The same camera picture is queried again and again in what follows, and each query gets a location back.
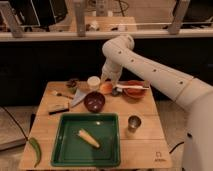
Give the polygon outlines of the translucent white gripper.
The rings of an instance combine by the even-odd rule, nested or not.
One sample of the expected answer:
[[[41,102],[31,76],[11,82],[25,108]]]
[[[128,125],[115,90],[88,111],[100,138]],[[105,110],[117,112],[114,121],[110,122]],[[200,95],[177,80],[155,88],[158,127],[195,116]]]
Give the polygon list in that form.
[[[109,79],[115,86],[122,75],[122,67],[114,62],[106,61],[102,67],[101,82]]]

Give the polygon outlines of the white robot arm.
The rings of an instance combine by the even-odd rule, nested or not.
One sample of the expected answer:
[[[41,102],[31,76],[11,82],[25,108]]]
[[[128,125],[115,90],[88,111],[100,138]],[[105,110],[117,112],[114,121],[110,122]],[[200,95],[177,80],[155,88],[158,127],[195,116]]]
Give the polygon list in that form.
[[[189,113],[183,151],[184,171],[213,171],[213,86],[204,81],[160,64],[133,51],[131,35],[120,35],[104,43],[106,57],[101,81],[116,85],[126,68],[148,81],[154,88]]]

